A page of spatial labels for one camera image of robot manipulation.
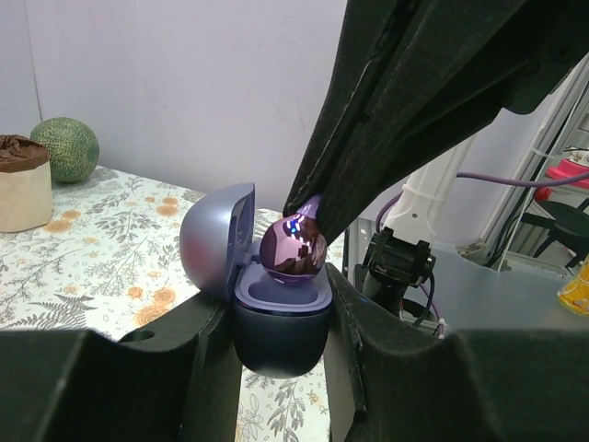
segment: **shiny purple ball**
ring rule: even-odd
[[[297,214],[276,221],[261,240],[261,265],[280,283],[313,279],[325,263],[327,241],[315,220],[318,201],[314,197]]]

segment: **black stool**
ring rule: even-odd
[[[549,228],[549,237],[537,248],[534,258],[540,256],[554,241],[558,241],[575,253],[565,267],[574,267],[583,261],[589,254],[589,215],[583,211],[589,206],[589,199],[579,207],[555,201],[542,201],[538,205],[554,218],[554,222]]]

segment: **case lid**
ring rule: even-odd
[[[255,186],[238,184],[211,192],[184,216],[179,251],[189,279],[207,294],[229,301],[239,266],[251,262]]]

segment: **white tube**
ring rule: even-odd
[[[385,227],[393,229],[395,238],[415,245],[420,240],[433,243],[440,209],[474,138],[472,135],[410,174],[403,194],[385,221]]]

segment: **cantaloupe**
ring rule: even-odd
[[[100,148],[94,132],[73,118],[51,118],[38,124],[30,139],[49,150],[52,179],[73,183],[88,178],[98,164]]]

